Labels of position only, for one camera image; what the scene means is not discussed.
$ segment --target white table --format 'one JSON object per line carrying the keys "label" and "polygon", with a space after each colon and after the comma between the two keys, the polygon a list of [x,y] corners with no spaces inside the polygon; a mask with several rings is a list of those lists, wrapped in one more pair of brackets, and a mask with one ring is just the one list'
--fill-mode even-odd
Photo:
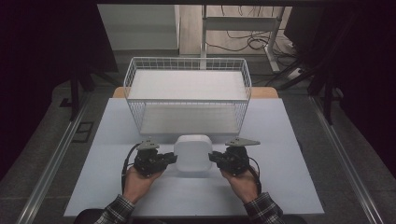
{"label": "white table", "polygon": [[[261,141],[247,147],[260,165],[262,190],[268,191],[285,214],[322,214],[312,179],[281,99],[251,99],[241,137]],[[212,137],[213,149],[224,151],[231,136]],[[64,213],[104,208],[121,193],[120,173],[140,136],[125,99],[109,99],[73,195]],[[155,136],[161,153],[173,151],[177,136]],[[246,211],[214,164],[200,175],[186,175],[174,164],[137,204],[136,217],[242,216]]]}

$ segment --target white wall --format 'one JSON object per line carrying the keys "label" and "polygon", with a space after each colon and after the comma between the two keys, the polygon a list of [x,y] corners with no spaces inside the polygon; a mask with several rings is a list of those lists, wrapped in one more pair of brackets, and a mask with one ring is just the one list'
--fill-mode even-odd
{"label": "white wall", "polygon": [[113,50],[178,49],[178,6],[98,5]]}

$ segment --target white wire basket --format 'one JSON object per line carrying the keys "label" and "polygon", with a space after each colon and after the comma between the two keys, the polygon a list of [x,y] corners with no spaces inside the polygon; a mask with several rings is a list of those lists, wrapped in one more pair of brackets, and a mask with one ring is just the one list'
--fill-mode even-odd
{"label": "white wire basket", "polygon": [[132,58],[124,94],[141,134],[239,134],[251,81],[244,59]]}

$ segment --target hand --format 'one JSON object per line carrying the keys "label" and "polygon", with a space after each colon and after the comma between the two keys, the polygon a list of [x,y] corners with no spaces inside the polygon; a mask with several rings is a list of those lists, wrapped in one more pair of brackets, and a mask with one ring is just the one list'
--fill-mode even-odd
{"label": "hand", "polygon": [[139,174],[132,166],[126,174],[125,188],[123,196],[131,203],[135,204],[149,192],[149,188],[155,179],[160,177],[162,172],[155,173],[149,177]]}
{"label": "hand", "polygon": [[222,176],[230,183],[233,192],[243,203],[250,203],[259,196],[255,179],[249,170],[246,170],[241,175],[231,175],[221,169],[220,171]]}

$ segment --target plaid sleeve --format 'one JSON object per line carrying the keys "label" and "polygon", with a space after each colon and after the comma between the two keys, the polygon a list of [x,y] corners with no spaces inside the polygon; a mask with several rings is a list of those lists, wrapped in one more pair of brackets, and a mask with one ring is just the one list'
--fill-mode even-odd
{"label": "plaid sleeve", "polygon": [[122,195],[119,195],[114,202],[105,208],[105,211],[95,224],[126,223],[133,211],[134,205]]}
{"label": "plaid sleeve", "polygon": [[282,209],[277,206],[267,192],[250,203],[245,204],[247,215],[253,224],[284,224],[280,218],[283,215]]}

